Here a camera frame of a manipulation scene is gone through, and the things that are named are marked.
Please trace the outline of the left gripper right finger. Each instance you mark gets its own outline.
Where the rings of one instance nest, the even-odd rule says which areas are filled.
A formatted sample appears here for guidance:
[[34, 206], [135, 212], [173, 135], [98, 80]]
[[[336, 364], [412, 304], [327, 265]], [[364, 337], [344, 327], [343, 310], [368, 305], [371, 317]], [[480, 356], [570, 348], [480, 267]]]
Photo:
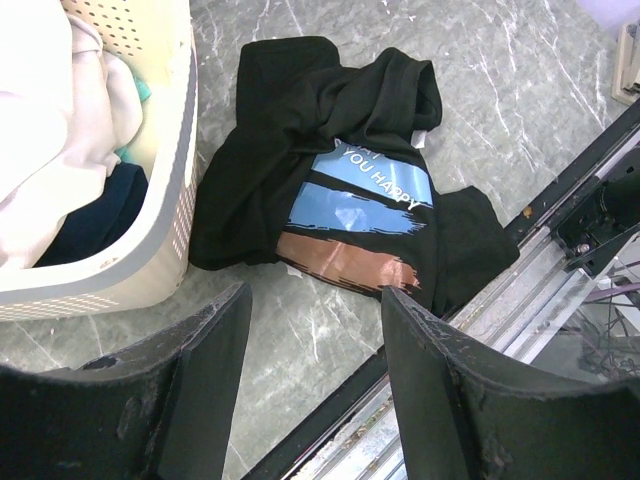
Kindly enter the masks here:
[[396, 288], [382, 294], [411, 479], [635, 479], [639, 382], [590, 384], [514, 360]]

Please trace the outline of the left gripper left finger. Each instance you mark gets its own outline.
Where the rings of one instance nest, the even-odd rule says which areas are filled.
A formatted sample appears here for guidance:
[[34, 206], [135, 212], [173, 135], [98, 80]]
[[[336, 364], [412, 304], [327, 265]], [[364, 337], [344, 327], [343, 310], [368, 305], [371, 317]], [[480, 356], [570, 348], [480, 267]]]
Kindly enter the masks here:
[[80, 368], [3, 367], [2, 477], [220, 478], [251, 313], [251, 289], [238, 283]]

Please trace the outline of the black t shirt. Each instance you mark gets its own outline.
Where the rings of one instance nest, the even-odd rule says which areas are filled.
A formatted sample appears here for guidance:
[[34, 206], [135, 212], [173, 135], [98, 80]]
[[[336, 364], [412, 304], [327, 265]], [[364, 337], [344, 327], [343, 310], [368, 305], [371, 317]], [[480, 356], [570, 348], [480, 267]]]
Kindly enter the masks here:
[[483, 192], [436, 190], [412, 138], [442, 114], [433, 64], [396, 48], [353, 68], [320, 36], [246, 44], [190, 262], [284, 261], [375, 298], [398, 288], [436, 316], [464, 305], [519, 250]]

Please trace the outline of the white t shirt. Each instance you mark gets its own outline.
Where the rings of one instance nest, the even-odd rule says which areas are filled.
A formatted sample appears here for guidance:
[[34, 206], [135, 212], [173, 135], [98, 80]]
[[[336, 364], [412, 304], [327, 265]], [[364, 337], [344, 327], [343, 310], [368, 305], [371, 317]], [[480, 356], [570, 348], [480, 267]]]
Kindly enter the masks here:
[[98, 199], [149, 95], [97, 30], [55, 1], [1, 5], [1, 265], [36, 267]]

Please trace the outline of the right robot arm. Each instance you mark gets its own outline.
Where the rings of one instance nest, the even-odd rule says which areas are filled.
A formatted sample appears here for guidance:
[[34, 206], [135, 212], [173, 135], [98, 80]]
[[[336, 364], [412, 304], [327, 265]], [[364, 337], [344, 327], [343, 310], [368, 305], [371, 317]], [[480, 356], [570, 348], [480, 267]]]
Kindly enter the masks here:
[[639, 232], [639, 148], [621, 157], [606, 178], [559, 223], [554, 237], [565, 252], [566, 271], [599, 274]]

